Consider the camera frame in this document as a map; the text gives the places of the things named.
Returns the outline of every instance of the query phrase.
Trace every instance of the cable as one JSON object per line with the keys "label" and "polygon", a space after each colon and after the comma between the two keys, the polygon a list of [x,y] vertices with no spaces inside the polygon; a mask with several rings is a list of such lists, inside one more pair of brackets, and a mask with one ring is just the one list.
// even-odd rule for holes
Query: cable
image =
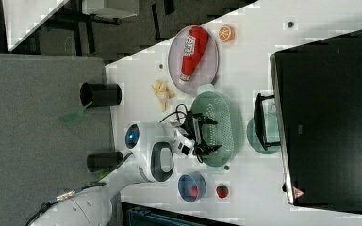
{"label": "cable", "polygon": [[[186,107],[184,104],[179,104],[179,105],[175,108],[175,111],[178,111],[178,107],[180,107],[180,106],[183,106],[183,107],[184,107],[185,113],[188,112],[188,109],[187,109],[187,107]],[[180,122],[180,118],[179,118],[179,116],[178,116],[178,113],[177,113],[177,120],[178,120],[178,122]]]}
{"label": "cable", "polygon": [[25,226],[30,225],[31,222],[33,222],[36,218],[39,218],[43,213],[48,211],[53,205],[57,204],[58,202],[65,201],[85,189],[88,189],[91,187],[96,187],[96,186],[104,186],[105,184],[106,184],[105,182],[91,182],[89,186],[83,186],[81,188],[78,188],[78,189],[72,190],[70,192],[67,192],[65,194],[59,195],[55,199],[50,200],[49,202],[44,202],[43,204],[41,204],[40,210],[31,217],[31,219],[25,224]]}
{"label": "cable", "polygon": [[197,158],[198,158],[198,162],[199,163],[203,163],[204,162],[204,159],[202,158],[202,156],[200,154],[196,154]]}
{"label": "cable", "polygon": [[181,113],[181,114],[183,114],[183,115],[184,115],[184,117],[187,117],[187,114],[186,114],[186,113],[184,113],[184,112],[182,112],[182,111],[174,111],[172,114],[170,114],[170,115],[168,115],[168,116],[164,117],[164,119],[163,119],[163,120],[161,120],[159,123],[162,123],[163,121],[167,120],[167,118],[169,118],[171,115],[175,115],[175,114],[178,114],[178,113]]}

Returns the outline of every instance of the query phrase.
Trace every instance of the red warning label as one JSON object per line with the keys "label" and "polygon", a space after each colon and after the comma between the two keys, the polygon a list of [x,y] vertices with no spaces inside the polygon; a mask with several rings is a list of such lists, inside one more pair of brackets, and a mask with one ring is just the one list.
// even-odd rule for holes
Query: red warning label
{"label": "red warning label", "polygon": [[304,192],[299,190],[296,187],[293,187],[293,196],[295,197],[295,199],[298,199],[299,197],[303,196]]}

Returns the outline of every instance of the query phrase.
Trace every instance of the snack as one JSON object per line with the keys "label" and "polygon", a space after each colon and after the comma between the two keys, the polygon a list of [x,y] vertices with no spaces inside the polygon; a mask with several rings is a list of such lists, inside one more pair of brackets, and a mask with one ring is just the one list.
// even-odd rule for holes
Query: snack
{"label": "snack", "polygon": [[229,42],[235,37],[234,29],[229,25],[224,25],[220,28],[219,38],[222,42]]}
{"label": "snack", "polygon": [[152,85],[152,90],[160,101],[161,110],[166,111],[167,101],[175,96],[175,92],[168,91],[167,83],[160,80],[157,80],[155,84]]}

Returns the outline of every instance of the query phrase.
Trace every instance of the pink plate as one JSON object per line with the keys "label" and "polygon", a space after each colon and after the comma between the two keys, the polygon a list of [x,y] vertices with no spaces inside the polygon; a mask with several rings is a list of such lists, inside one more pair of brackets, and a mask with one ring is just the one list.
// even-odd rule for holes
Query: pink plate
{"label": "pink plate", "polygon": [[211,83],[216,76],[217,69],[219,68],[219,50],[216,42],[209,34],[205,53],[189,82],[185,84],[179,83],[185,38],[191,28],[192,26],[187,26],[175,36],[169,51],[168,65],[170,77],[175,86],[188,94],[196,94],[196,91],[201,85]]}

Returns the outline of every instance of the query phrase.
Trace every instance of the gray table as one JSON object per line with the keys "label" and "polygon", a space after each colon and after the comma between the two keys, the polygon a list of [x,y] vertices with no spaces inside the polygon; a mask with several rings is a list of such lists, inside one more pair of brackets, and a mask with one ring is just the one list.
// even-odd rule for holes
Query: gray table
{"label": "gray table", "polygon": [[40,204],[97,180],[86,158],[112,150],[109,108],[63,124],[84,82],[105,82],[97,58],[0,55],[0,225],[25,225]]}

